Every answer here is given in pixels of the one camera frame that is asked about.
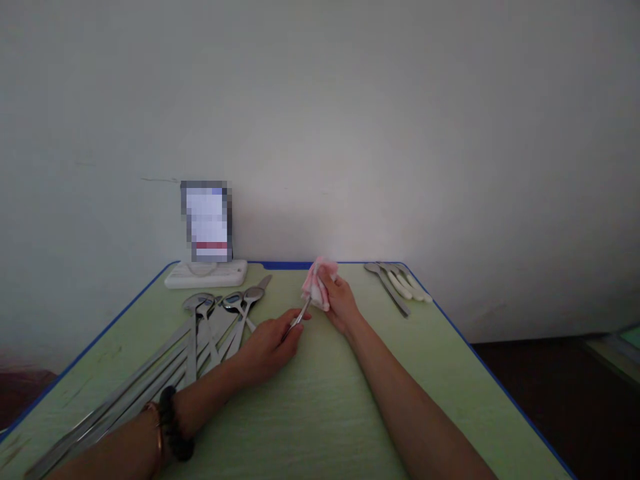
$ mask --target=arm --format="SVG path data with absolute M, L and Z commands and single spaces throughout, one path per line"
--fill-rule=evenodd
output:
M 258 385 L 274 376 L 295 355 L 304 326 L 297 325 L 284 342 L 282 336 L 300 310 L 262 322 L 238 353 L 173 398 L 176 418 L 184 438 L 193 437 L 224 404 L 242 388 Z M 158 460 L 156 418 L 140 413 L 77 458 L 55 470 L 59 479 L 148 479 Z M 170 460 L 165 442 L 165 458 Z
M 349 284 L 320 278 L 329 320 L 348 340 L 367 378 L 389 435 L 414 479 L 494 479 L 465 436 L 400 365 L 360 314 Z

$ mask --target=left hand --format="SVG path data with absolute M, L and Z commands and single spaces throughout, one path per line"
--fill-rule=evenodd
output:
M 237 370 L 242 387 L 266 382 L 293 358 L 304 326 L 301 323 L 296 325 L 284 342 L 282 337 L 299 313 L 300 309 L 291 309 L 284 312 L 280 318 L 262 322 L 238 353 L 228 360 Z M 310 318 L 311 314 L 306 312 L 303 319 Z

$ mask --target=dark floor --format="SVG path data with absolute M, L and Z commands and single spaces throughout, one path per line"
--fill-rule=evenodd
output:
M 473 348 L 579 480 L 640 479 L 640 389 L 584 342 Z

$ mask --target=white stand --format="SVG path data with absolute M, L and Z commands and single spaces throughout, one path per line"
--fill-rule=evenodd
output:
M 236 287 L 247 276 L 246 260 L 216 262 L 180 262 L 165 279 L 170 289 Z

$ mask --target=copper bangle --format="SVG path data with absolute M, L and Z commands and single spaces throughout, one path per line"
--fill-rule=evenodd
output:
M 162 458 L 164 456 L 164 442 L 162 440 L 162 427 L 160 426 L 160 410 L 158 409 L 158 404 L 156 402 L 146 402 L 142 411 L 151 410 L 155 416 L 155 428 L 158 432 L 158 460 L 155 464 L 155 469 L 153 471 L 152 479 L 155 479 L 160 474 L 160 470 L 162 468 Z

